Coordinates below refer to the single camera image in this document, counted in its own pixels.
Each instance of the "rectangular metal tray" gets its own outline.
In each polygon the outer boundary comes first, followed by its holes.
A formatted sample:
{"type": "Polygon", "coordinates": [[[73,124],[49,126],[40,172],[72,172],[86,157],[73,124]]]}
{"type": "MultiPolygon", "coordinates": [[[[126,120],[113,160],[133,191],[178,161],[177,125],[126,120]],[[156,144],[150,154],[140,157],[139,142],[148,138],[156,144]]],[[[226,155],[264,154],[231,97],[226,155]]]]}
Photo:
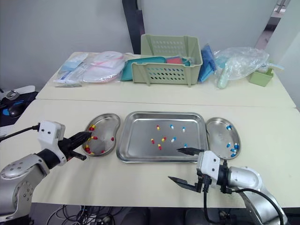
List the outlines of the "rectangular metal tray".
{"type": "Polygon", "coordinates": [[[133,112],[125,119],[117,156],[121,161],[131,163],[197,162],[197,156],[188,156],[177,151],[178,148],[183,148],[184,144],[197,149],[208,149],[205,122],[199,114],[133,112]]]}

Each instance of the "pink item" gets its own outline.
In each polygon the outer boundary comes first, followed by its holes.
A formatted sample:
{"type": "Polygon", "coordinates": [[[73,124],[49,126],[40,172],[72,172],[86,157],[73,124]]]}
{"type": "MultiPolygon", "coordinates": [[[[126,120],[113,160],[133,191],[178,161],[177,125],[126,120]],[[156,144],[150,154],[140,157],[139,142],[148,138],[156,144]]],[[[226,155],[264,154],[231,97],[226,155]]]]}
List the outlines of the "pink item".
{"type": "Polygon", "coordinates": [[[178,57],[166,59],[166,63],[183,64],[183,61],[182,61],[182,58],[180,56],[178,56],[178,57]]]}

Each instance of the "green container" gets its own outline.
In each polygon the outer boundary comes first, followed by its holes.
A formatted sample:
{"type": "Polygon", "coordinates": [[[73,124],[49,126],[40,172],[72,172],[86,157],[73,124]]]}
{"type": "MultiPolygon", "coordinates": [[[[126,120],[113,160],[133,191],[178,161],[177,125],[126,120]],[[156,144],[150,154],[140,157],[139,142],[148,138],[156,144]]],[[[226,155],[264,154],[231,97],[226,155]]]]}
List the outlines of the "green container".
{"type": "Polygon", "coordinates": [[[273,76],[274,76],[274,72],[273,69],[271,68],[268,69],[266,73],[254,71],[253,73],[250,74],[249,82],[265,87],[272,79],[273,76]]]}
{"type": "Polygon", "coordinates": [[[142,57],[192,57],[194,64],[171,63],[132,63],[133,82],[196,84],[203,63],[198,38],[190,36],[159,36],[144,34],[141,36],[142,57]]]}

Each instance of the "teal tray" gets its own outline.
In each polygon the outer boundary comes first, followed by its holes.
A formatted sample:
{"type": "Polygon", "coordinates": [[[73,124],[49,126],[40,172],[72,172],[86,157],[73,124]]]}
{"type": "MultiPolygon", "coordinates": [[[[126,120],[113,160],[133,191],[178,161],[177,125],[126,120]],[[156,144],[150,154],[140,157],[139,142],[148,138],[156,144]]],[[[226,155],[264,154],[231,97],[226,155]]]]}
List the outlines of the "teal tray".
{"type": "Polygon", "coordinates": [[[141,58],[135,60],[128,60],[126,62],[126,66],[123,69],[123,75],[121,81],[131,81],[132,80],[132,63],[147,63],[147,62],[154,62],[154,63],[165,63],[165,58],[158,56],[158,57],[149,57],[149,58],[141,58]]]}

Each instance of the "blue object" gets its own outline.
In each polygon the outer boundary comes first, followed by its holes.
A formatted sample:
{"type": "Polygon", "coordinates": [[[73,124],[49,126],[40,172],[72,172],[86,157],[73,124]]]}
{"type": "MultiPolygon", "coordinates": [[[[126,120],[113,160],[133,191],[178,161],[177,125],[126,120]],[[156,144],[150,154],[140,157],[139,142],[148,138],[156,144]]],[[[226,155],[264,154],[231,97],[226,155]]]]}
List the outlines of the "blue object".
{"type": "Polygon", "coordinates": [[[165,58],[161,56],[157,57],[149,57],[149,58],[141,58],[141,59],[135,59],[135,60],[128,60],[126,62],[126,65],[123,69],[123,75],[121,78],[121,81],[131,81],[132,80],[132,63],[147,63],[147,62],[155,62],[155,63],[165,63],[165,58]]]}
{"type": "Polygon", "coordinates": [[[198,81],[204,82],[214,71],[216,71],[216,64],[213,53],[209,45],[205,45],[201,50],[203,64],[200,68],[198,81]]]}
{"type": "Polygon", "coordinates": [[[190,62],[189,60],[185,59],[185,58],[182,58],[182,62],[183,62],[183,64],[184,64],[186,67],[191,66],[191,62],[190,62]]]}
{"type": "MultiPolygon", "coordinates": [[[[17,101],[13,105],[18,105],[18,104],[21,104],[22,102],[24,102],[24,100],[17,101]]],[[[2,114],[5,115],[5,116],[9,116],[8,109],[3,109],[2,114]]]]}

